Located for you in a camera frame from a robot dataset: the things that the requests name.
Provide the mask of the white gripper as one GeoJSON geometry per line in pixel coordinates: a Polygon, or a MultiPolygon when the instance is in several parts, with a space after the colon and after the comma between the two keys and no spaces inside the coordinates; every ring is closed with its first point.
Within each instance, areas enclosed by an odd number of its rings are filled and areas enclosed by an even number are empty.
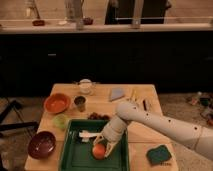
{"type": "Polygon", "coordinates": [[[99,134],[95,138],[93,144],[98,144],[99,142],[103,141],[104,138],[108,141],[104,155],[105,158],[107,158],[111,154],[111,152],[117,145],[116,142],[121,139],[127,126],[128,124],[124,120],[122,120],[117,115],[114,115],[111,120],[104,126],[102,134],[99,134]]]}

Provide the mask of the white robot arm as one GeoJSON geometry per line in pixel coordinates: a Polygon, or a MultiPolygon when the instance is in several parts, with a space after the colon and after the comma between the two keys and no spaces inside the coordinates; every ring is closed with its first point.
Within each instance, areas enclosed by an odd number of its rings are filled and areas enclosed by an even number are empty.
{"type": "Polygon", "coordinates": [[[141,110],[131,101],[123,101],[116,106],[115,115],[93,144],[106,140],[105,156],[108,157],[132,122],[144,124],[213,161],[213,129],[141,110]]]}

